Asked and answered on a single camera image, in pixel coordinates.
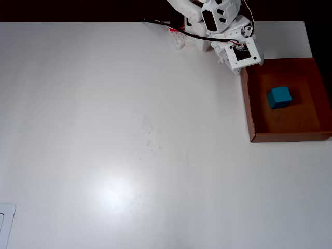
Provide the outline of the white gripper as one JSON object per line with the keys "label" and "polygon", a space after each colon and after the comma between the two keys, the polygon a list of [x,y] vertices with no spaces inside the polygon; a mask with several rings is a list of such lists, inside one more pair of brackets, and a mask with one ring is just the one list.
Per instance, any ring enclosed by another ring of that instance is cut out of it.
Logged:
{"label": "white gripper", "polygon": [[233,69],[231,65],[255,65],[257,51],[264,64],[264,51],[259,41],[254,38],[251,21],[245,16],[237,16],[231,25],[221,33],[211,33],[210,38],[217,39],[211,46],[218,55],[220,64],[226,64],[231,71],[239,76],[241,68]]}

